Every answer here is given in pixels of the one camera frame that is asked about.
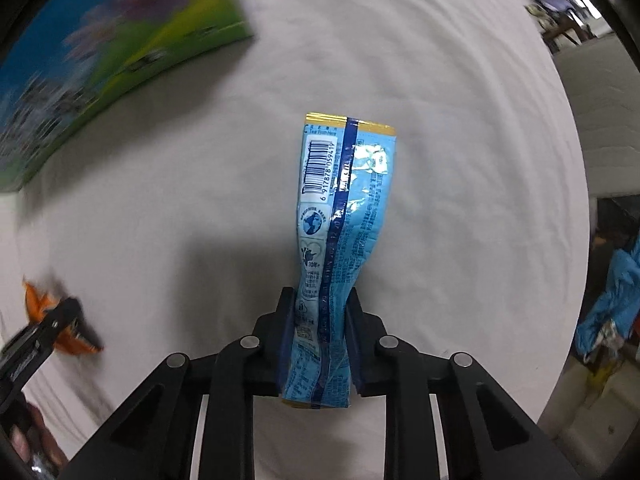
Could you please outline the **operator left hand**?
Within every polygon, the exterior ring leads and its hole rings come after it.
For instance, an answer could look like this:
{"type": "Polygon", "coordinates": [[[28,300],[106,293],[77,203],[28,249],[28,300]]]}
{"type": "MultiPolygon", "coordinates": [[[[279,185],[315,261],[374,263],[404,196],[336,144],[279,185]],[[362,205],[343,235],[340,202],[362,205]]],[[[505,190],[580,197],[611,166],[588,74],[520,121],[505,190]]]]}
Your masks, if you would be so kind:
{"type": "Polygon", "coordinates": [[[34,404],[26,402],[17,408],[9,438],[14,451],[35,474],[55,477],[68,464],[67,456],[34,404]]]}

